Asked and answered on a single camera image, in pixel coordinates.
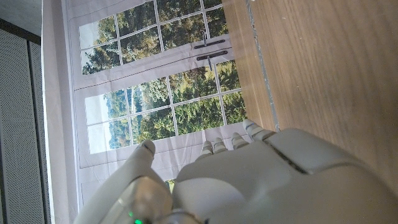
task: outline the wooden wall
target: wooden wall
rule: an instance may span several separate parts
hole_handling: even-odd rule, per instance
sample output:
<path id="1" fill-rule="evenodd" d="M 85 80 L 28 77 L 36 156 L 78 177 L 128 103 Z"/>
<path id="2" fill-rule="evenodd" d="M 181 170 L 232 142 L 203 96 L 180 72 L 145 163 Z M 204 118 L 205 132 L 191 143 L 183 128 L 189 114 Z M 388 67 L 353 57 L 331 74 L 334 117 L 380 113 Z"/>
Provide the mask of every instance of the wooden wall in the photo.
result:
<path id="1" fill-rule="evenodd" d="M 229 32 L 244 34 L 247 24 L 236 21 L 248 16 L 245 1 L 223 2 Z M 398 1 L 255 0 L 250 5 L 280 128 L 300 128 L 341 146 L 398 195 Z M 252 48 L 245 40 L 237 48 L 235 39 L 232 35 L 235 54 Z M 243 71 L 238 70 L 242 82 L 262 76 Z M 246 98 L 250 94 L 243 90 Z M 255 107 L 246 99 L 245 104 Z M 260 116 L 270 119 L 268 113 Z"/>
<path id="2" fill-rule="evenodd" d="M 223 1 L 223 5 L 248 117 L 263 128 L 275 131 L 246 3 L 232 0 Z"/>

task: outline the window pane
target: window pane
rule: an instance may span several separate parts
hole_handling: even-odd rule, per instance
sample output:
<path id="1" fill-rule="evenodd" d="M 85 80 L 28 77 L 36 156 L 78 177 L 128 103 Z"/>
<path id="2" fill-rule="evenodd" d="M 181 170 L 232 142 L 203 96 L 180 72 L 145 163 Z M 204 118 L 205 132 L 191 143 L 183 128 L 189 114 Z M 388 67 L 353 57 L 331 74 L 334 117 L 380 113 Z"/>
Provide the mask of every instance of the window pane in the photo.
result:
<path id="1" fill-rule="evenodd" d="M 164 49 L 169 50 L 187 43 L 202 40 L 205 30 L 202 14 L 162 25 Z"/>
<path id="2" fill-rule="evenodd" d="M 179 134 L 188 134 L 223 125 L 218 97 L 176 106 L 175 117 Z"/>
<path id="3" fill-rule="evenodd" d="M 95 124 L 127 115 L 124 90 L 85 98 L 87 124 Z"/>
<path id="4" fill-rule="evenodd" d="M 158 78 L 127 89 L 131 114 L 170 104 L 166 78 Z"/>
<path id="5" fill-rule="evenodd" d="M 170 88 L 173 103 L 217 93 L 214 71 L 207 66 L 171 75 Z"/>
<path id="6" fill-rule="evenodd" d="M 124 36 L 156 23 L 154 2 L 146 2 L 140 6 L 117 14 L 119 35 Z"/>
<path id="7" fill-rule="evenodd" d="M 199 0 L 157 0 L 159 21 L 165 22 L 200 10 Z"/>
<path id="8" fill-rule="evenodd" d="M 88 143 L 90 154 L 130 146 L 128 119 L 89 126 Z"/>
<path id="9" fill-rule="evenodd" d="M 170 108 L 131 118 L 132 139 L 139 144 L 145 139 L 157 140 L 175 136 Z"/>
<path id="10" fill-rule="evenodd" d="M 219 63 L 216 68 L 221 91 L 235 90 L 241 87 L 235 60 Z"/>
<path id="11" fill-rule="evenodd" d="M 203 0 L 203 4 L 205 5 L 205 9 L 217 6 L 221 4 L 221 0 Z"/>
<path id="12" fill-rule="evenodd" d="M 118 43 L 84 50 L 80 54 L 81 72 L 88 75 L 120 65 Z"/>
<path id="13" fill-rule="evenodd" d="M 241 92 L 224 95 L 223 102 L 227 124 L 242 122 L 247 118 Z"/>
<path id="14" fill-rule="evenodd" d="M 206 12 L 206 17 L 211 38 L 228 33 L 224 9 L 222 7 Z"/>
<path id="15" fill-rule="evenodd" d="M 123 63 L 133 62 L 142 58 L 160 53 L 159 36 L 157 28 L 120 40 Z"/>
<path id="16" fill-rule="evenodd" d="M 79 27 L 80 49 L 86 49 L 116 38 L 113 16 Z"/>

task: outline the sheer curtain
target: sheer curtain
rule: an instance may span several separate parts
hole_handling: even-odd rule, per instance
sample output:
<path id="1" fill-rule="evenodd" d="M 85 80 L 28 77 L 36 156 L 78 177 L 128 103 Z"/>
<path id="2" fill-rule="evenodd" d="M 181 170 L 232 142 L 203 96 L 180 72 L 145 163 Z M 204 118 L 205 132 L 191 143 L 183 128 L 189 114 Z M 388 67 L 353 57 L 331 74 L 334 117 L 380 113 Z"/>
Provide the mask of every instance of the sheer curtain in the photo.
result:
<path id="1" fill-rule="evenodd" d="M 233 132 L 238 132 L 247 138 L 241 124 L 235 123 L 244 116 L 244 106 L 237 75 L 231 84 L 234 78 L 234 72 L 231 71 L 234 56 L 226 25 L 223 25 L 221 1 L 200 0 L 197 1 L 200 4 L 187 7 L 185 14 L 181 12 L 171 17 L 165 16 L 169 15 L 167 12 L 158 12 L 158 9 L 162 8 L 157 7 L 157 2 L 162 1 L 43 1 L 42 66 L 45 137 L 48 164 L 50 164 L 48 169 L 52 199 L 51 214 L 56 223 L 71 223 L 84 201 L 89 200 L 100 184 L 123 164 L 139 143 L 138 139 L 144 138 L 144 135 L 136 134 L 133 130 L 132 126 L 135 124 L 133 121 L 137 118 L 141 120 L 144 115 L 154 114 L 160 110 L 170 111 L 169 123 L 165 124 L 170 124 L 168 135 L 160 134 L 152 139 L 156 140 L 157 147 L 152 168 L 164 180 L 175 178 L 184 165 L 193 162 L 199 156 L 201 144 L 206 139 L 213 141 L 214 138 L 221 137 L 228 145 Z M 147 27 L 122 30 L 118 27 L 121 26 L 118 24 L 118 19 L 122 19 L 123 16 L 121 13 L 136 6 L 150 6 L 149 9 L 154 9 L 153 18 L 149 16 L 149 19 L 145 19 L 147 17 L 143 16 L 143 20 L 150 21 Z M 114 28 L 104 36 L 96 35 L 99 21 L 111 21 L 111 27 L 114 25 Z M 200 29 L 190 30 L 186 36 L 179 35 L 179 38 L 186 39 L 178 41 L 165 39 L 167 29 L 171 30 L 169 36 L 178 37 L 173 34 L 178 30 L 173 30 L 172 27 L 178 27 L 179 24 L 184 26 L 184 22 L 185 25 L 199 24 L 210 38 L 209 42 L 219 43 L 211 47 L 194 48 L 203 44 Z M 149 43 L 137 51 L 144 56 L 136 54 L 137 52 L 131 53 L 131 49 L 127 47 L 128 43 L 124 45 L 127 40 L 134 42 L 135 37 L 152 33 L 157 35 L 151 38 L 159 43 L 157 47 Z M 94 67 L 94 63 L 99 64 L 99 61 L 92 60 L 95 56 L 92 52 L 95 51 L 105 52 L 106 58 L 110 59 L 105 62 L 102 60 L 100 66 Z M 224 53 L 212 58 L 210 62 L 197 60 L 199 56 L 215 52 Z M 213 90 L 204 94 L 204 89 L 202 90 L 199 84 L 192 85 L 192 91 L 198 93 L 179 96 L 182 99 L 176 99 L 176 85 L 171 79 L 176 76 L 184 77 L 181 75 L 183 72 L 186 77 L 190 74 L 199 74 L 202 81 L 210 80 L 209 85 L 213 85 Z M 159 107 L 146 106 L 147 110 L 133 111 L 131 104 L 135 98 L 130 96 L 133 94 L 131 90 L 153 80 L 165 81 L 166 96 L 163 97 L 165 104 Z M 186 88 L 187 83 L 191 82 L 198 82 L 198 78 L 177 86 Z M 120 92 L 120 97 L 123 99 L 123 103 L 116 103 L 122 108 L 117 108 L 118 115 L 114 115 L 115 108 L 110 106 L 112 101 L 106 96 L 115 92 Z M 153 103 L 153 98 L 159 94 L 161 93 L 150 93 L 150 101 Z M 198 106 L 202 102 L 216 108 L 217 112 L 216 116 L 208 115 L 205 113 L 213 112 L 203 109 L 201 116 L 217 117 L 218 120 L 214 122 L 203 119 L 199 126 L 202 125 L 202 129 L 205 130 L 188 127 L 187 131 L 183 126 L 184 118 L 181 113 L 177 113 L 177 110 L 192 105 Z M 93 109 L 96 106 L 105 109 L 104 111 Z M 118 128 L 122 128 L 124 134 L 115 135 L 116 131 L 114 133 L 107 131 L 115 123 L 123 123 Z"/>

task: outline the window mullion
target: window mullion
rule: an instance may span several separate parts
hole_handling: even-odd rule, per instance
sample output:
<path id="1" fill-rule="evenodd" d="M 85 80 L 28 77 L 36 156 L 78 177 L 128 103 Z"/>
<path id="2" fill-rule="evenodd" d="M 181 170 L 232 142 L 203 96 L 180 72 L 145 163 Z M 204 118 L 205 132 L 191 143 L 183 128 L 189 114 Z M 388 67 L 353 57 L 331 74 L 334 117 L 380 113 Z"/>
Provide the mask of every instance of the window mullion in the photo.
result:
<path id="1" fill-rule="evenodd" d="M 160 49 L 161 49 L 162 52 L 164 52 L 162 31 L 160 29 L 159 13 L 157 12 L 157 2 L 156 2 L 156 0 L 154 0 L 154 7 L 155 7 L 155 17 L 156 17 L 156 25 L 157 25 L 157 35 L 159 36 Z"/>
<path id="2" fill-rule="evenodd" d="M 218 98 L 220 99 L 220 107 L 221 107 L 221 114 L 223 115 L 223 122 L 224 122 L 224 125 L 227 125 L 225 110 L 224 110 L 224 101 L 223 101 L 223 96 L 221 95 L 220 80 L 218 79 L 218 72 L 217 72 L 216 65 L 214 65 L 214 74 L 216 77 L 217 94 L 218 94 Z"/>
<path id="3" fill-rule="evenodd" d="M 203 15 L 203 21 L 205 22 L 207 39 L 210 39 L 209 25 L 207 24 L 207 17 L 206 17 L 205 5 L 203 3 L 203 0 L 200 0 L 200 7 L 201 7 L 201 13 Z"/>
<path id="4" fill-rule="evenodd" d="M 123 64 L 123 58 L 122 58 L 122 48 L 120 46 L 120 34 L 119 34 L 119 26 L 118 26 L 118 17 L 117 14 L 114 14 L 114 23 L 115 23 L 115 28 L 116 28 L 116 39 L 118 40 L 118 50 L 119 50 L 119 61 L 120 65 Z"/>
<path id="5" fill-rule="evenodd" d="M 124 89 L 124 97 L 126 98 L 126 107 L 127 107 L 127 122 L 129 123 L 129 133 L 130 133 L 130 145 L 132 146 L 134 144 L 134 141 L 132 140 L 132 127 L 131 127 L 131 117 L 130 117 L 130 106 L 129 106 L 129 98 L 127 95 L 127 88 Z"/>
<path id="6" fill-rule="evenodd" d="M 175 111 L 174 111 L 174 104 L 173 104 L 173 95 L 172 95 L 172 90 L 171 90 L 171 87 L 170 87 L 170 78 L 169 77 L 166 77 L 166 82 L 167 82 L 167 91 L 169 91 L 170 106 L 172 108 L 174 133 L 175 133 L 176 136 L 178 136 L 177 119 L 175 118 Z"/>

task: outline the white curtain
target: white curtain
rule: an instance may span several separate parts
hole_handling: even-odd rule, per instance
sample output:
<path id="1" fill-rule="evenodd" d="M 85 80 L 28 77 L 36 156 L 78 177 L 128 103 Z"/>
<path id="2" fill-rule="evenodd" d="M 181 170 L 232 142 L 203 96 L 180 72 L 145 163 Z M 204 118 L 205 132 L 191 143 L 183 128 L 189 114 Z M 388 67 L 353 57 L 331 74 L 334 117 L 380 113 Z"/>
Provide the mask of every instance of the white curtain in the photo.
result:
<path id="1" fill-rule="evenodd" d="M 79 26 L 98 21 L 143 2 L 145 0 L 43 0 L 42 71 L 45 140 L 53 223 L 73 222 L 83 201 L 88 200 L 104 179 L 123 164 L 132 152 L 131 148 L 125 148 L 97 155 L 87 153 L 86 145 L 82 145 L 85 137 L 79 135 L 87 129 L 82 125 L 85 123 L 82 108 L 86 97 L 206 65 L 206 60 L 196 61 L 192 54 L 200 55 L 206 51 L 226 49 L 228 54 L 213 59 L 213 63 L 233 59 L 229 37 L 225 34 L 215 40 L 224 39 L 226 42 L 214 46 L 211 50 L 201 49 L 187 53 L 189 49 L 193 49 L 193 45 L 187 44 L 151 58 L 90 76 L 94 78 L 83 77 L 78 45 Z M 156 70 L 155 65 L 160 63 L 168 66 Z M 130 75 L 127 71 L 131 68 L 139 72 L 134 78 L 120 81 L 121 78 Z M 97 87 L 84 89 L 92 85 Z M 244 129 L 238 123 L 227 128 L 224 126 L 157 141 L 155 144 L 158 150 L 152 168 L 165 180 L 175 178 L 184 165 L 193 162 L 199 156 L 204 140 L 213 141 L 215 137 L 221 137 L 228 144 L 232 132 L 238 132 L 247 138 Z"/>

